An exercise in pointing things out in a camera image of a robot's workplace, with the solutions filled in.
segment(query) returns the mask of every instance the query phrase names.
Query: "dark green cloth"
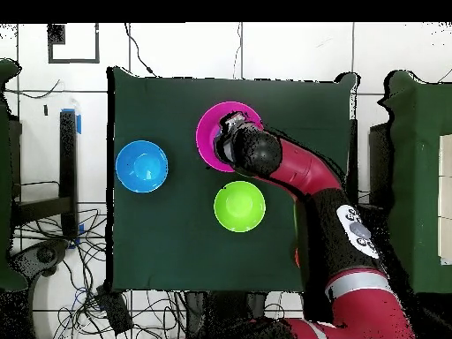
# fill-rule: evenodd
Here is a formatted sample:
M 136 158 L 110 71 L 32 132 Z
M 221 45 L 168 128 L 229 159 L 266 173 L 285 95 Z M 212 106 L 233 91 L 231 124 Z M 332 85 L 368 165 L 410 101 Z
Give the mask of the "dark green cloth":
M 169 174 L 145 194 L 126 190 L 115 176 L 113 288 L 301 291 L 290 195 L 208 169 L 196 148 L 196 126 L 216 103 L 243 102 L 264 124 L 346 170 L 355 74 L 314 83 L 136 78 L 115 68 L 114 80 L 115 160 L 128 143 L 149 140 L 167 155 Z M 257 228 L 233 233 L 215 219 L 214 199 L 228 182 L 244 179 L 260 188 L 267 211 Z
M 440 136 L 452 133 L 452 84 L 417 82 L 404 71 L 390 74 L 382 101 L 393 118 L 391 245 L 415 292 L 452 292 L 452 266 L 438 256 Z
M 28 286 L 23 275 L 16 273 L 7 263 L 11 242 L 12 168 L 10 127 L 4 85 L 20 72 L 12 60 L 0 59 L 0 289 L 23 290 Z

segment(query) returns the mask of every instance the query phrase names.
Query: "green bowl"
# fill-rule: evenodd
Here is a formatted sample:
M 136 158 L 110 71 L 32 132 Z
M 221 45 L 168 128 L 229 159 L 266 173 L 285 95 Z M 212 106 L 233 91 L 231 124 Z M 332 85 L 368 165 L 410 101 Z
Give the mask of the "green bowl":
M 218 222 L 227 230 L 247 232 L 264 218 L 264 195 L 249 182 L 231 182 L 216 194 L 214 212 Z

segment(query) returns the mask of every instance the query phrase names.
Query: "blue bowl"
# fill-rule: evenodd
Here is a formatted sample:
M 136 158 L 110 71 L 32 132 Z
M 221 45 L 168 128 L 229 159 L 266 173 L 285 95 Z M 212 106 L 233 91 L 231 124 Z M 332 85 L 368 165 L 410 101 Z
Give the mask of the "blue bowl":
M 168 175 L 168 159 L 156 144 L 137 140 L 129 143 L 117 156 L 117 177 L 133 192 L 151 192 L 159 188 Z

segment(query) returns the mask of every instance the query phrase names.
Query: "power adapter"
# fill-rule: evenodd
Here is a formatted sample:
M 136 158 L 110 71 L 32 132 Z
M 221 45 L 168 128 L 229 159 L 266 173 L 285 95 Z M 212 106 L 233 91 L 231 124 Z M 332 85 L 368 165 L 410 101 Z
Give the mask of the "power adapter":
M 107 319 L 115 335 L 124 333 L 133 327 L 133 320 L 127 310 L 122 293 L 107 292 L 101 285 L 97 288 L 97 295 L 94 296 L 94 299 L 101 311 L 107 313 Z

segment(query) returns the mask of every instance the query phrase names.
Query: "magenta bowl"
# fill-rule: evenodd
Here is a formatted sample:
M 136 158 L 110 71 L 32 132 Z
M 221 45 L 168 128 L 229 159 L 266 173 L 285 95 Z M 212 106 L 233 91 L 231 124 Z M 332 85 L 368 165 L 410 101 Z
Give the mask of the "magenta bowl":
M 216 104 L 204 113 L 196 128 L 196 146 L 202 159 L 212 168 L 227 173 L 231 173 L 234 170 L 215 156 L 214 138 L 221 131 L 220 120 L 232 112 L 243 112 L 247 121 L 254 122 L 256 127 L 263 130 L 264 126 L 259 115 L 253 108 L 242 102 L 220 102 Z

